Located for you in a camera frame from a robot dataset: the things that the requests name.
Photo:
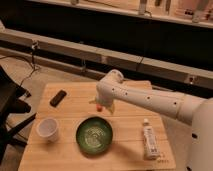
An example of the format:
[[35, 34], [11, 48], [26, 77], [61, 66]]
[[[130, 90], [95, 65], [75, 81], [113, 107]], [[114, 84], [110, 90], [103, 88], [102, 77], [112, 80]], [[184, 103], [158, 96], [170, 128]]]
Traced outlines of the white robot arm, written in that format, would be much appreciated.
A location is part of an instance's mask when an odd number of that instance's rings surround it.
[[153, 89], [138, 89], [123, 83], [123, 74], [109, 71], [96, 84], [92, 103], [114, 113], [120, 100], [191, 125], [191, 146], [187, 171], [213, 171], [213, 98]]

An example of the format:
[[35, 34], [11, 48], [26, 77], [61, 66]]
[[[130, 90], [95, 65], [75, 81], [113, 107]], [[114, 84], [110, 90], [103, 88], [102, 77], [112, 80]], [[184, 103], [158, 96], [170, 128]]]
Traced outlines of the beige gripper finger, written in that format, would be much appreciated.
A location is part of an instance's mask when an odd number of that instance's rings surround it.
[[97, 104], [96, 99], [90, 100], [90, 101], [89, 101], [89, 104]]
[[113, 103], [111, 106], [106, 107], [106, 109], [110, 112], [110, 114], [114, 114], [114, 112], [115, 112], [115, 104]]

